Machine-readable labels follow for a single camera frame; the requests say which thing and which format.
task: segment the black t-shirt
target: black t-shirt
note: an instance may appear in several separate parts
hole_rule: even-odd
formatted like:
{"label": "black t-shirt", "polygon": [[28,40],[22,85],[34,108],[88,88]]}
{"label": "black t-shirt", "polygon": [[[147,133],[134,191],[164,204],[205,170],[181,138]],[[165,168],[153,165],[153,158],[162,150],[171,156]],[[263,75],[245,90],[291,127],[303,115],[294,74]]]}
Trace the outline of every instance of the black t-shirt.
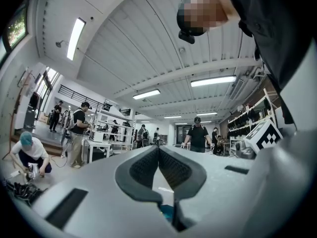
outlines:
{"label": "black t-shirt", "polygon": [[205,147],[205,136],[208,135],[206,127],[202,126],[196,127],[195,125],[189,129],[187,135],[192,136],[191,145],[194,147]]}
{"label": "black t-shirt", "polygon": [[60,112],[61,112],[61,107],[60,107],[59,105],[56,105],[56,106],[54,107],[54,109],[59,111],[59,113],[54,112],[54,116],[55,116],[55,117],[59,117],[59,114],[60,114]]}
{"label": "black t-shirt", "polygon": [[254,36],[275,85],[283,89],[304,57],[316,28],[315,24],[304,23],[311,18],[313,2],[231,1],[241,18],[240,28],[246,35]]}
{"label": "black t-shirt", "polygon": [[212,134],[211,134],[212,138],[211,138],[211,142],[213,144],[216,144],[217,143],[217,132],[213,131]]}
{"label": "black t-shirt", "polygon": [[84,113],[84,111],[82,111],[82,109],[78,109],[78,110],[79,111],[75,111],[74,112],[74,124],[75,124],[75,126],[72,129],[72,132],[75,133],[75,134],[82,135],[82,134],[84,134],[84,130],[86,128],[80,128],[80,127],[77,126],[76,123],[77,123],[77,120],[80,120],[82,122],[85,121],[85,113]]}

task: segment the shoe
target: shoe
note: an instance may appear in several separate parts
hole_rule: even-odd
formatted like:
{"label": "shoe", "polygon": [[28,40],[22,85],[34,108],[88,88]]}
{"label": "shoe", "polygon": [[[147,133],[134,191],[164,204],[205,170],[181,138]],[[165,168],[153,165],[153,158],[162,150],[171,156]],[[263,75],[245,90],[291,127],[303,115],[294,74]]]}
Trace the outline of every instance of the shoe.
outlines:
{"label": "shoe", "polygon": [[79,169],[81,168],[81,165],[79,164],[76,164],[76,165],[69,165],[71,168],[76,168],[76,169]]}

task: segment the workbench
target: workbench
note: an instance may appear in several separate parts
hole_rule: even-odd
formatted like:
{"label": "workbench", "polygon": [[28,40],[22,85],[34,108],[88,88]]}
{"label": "workbench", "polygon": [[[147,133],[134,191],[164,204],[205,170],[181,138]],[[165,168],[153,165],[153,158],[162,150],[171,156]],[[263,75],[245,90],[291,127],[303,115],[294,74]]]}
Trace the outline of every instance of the workbench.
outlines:
{"label": "workbench", "polygon": [[106,158],[109,158],[111,144],[109,144],[107,141],[94,142],[90,139],[84,138],[82,140],[82,154],[83,154],[83,156],[84,156],[84,146],[86,143],[88,145],[90,145],[89,159],[87,159],[87,163],[92,163],[92,161],[93,161],[93,149],[94,149],[94,147],[104,147],[106,149],[106,152],[105,152]]}

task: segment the fluorescent ceiling light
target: fluorescent ceiling light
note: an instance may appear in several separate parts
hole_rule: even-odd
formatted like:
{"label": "fluorescent ceiling light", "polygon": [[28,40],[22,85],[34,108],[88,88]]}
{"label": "fluorescent ceiling light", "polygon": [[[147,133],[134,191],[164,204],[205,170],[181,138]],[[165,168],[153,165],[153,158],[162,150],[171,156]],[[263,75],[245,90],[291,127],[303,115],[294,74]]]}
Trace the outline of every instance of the fluorescent ceiling light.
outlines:
{"label": "fluorescent ceiling light", "polygon": [[164,118],[181,118],[181,116],[176,116],[176,117],[164,117]]}
{"label": "fluorescent ceiling light", "polygon": [[209,115],[217,115],[218,112],[212,112],[212,113],[202,113],[202,114],[197,114],[197,116],[209,116]]}
{"label": "fluorescent ceiling light", "polygon": [[201,86],[201,85],[212,85],[212,84],[220,84],[220,83],[229,83],[236,81],[237,76],[226,76],[226,77],[214,77],[203,80],[195,80],[191,81],[192,87]]}
{"label": "fluorescent ceiling light", "polygon": [[78,44],[79,37],[81,35],[81,32],[83,31],[83,28],[85,26],[86,22],[82,20],[81,18],[77,18],[73,31],[71,32],[70,41],[68,45],[68,51],[67,51],[67,57],[73,61],[75,50]]}
{"label": "fluorescent ceiling light", "polygon": [[146,93],[135,95],[135,96],[133,96],[133,99],[138,100],[138,99],[142,99],[142,98],[145,98],[145,97],[153,96],[153,95],[156,95],[156,94],[160,94],[159,89],[155,89],[155,90],[150,91],[150,92],[146,92]]}

